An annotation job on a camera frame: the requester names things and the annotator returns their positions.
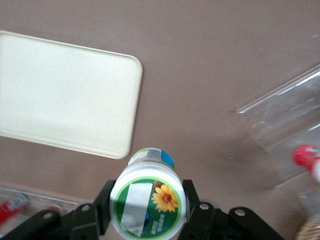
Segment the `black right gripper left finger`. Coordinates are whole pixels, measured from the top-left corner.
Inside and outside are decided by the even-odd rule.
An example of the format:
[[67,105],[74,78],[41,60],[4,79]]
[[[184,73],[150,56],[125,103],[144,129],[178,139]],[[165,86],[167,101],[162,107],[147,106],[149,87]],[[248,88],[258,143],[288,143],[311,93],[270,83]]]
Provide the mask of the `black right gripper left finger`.
[[66,215],[45,209],[5,234],[3,240],[99,240],[111,221],[110,195],[115,180],[108,180],[92,203],[83,203]]

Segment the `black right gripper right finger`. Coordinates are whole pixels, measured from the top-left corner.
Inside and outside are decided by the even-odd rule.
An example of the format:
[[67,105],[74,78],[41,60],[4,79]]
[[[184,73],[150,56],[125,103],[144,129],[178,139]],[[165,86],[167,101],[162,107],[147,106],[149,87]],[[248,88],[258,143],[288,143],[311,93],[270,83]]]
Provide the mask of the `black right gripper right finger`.
[[223,212],[214,201],[200,200],[193,181],[182,181],[186,223],[179,240],[282,240],[283,237],[253,210],[235,207]]

